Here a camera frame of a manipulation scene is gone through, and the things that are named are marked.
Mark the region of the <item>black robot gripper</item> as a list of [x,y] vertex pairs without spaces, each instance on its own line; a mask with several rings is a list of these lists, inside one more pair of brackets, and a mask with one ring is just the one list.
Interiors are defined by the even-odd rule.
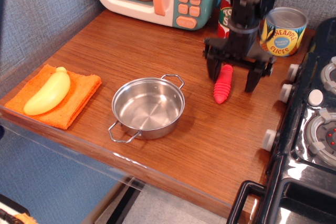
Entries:
[[246,68],[249,72],[245,92],[251,93],[262,77],[271,75],[276,59],[259,46],[259,23],[251,27],[230,24],[229,28],[227,38],[204,39],[203,56],[206,59],[208,76],[212,81],[217,81],[223,63]]

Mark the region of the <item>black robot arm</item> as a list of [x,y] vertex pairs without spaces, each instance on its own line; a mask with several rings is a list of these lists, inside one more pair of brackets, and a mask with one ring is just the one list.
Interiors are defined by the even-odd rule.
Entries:
[[263,51],[258,42],[260,22],[273,9],[275,0],[230,0],[232,14],[228,38],[205,38],[203,55],[209,78],[216,82],[222,64],[249,70],[245,91],[253,92],[260,78],[272,73],[276,59]]

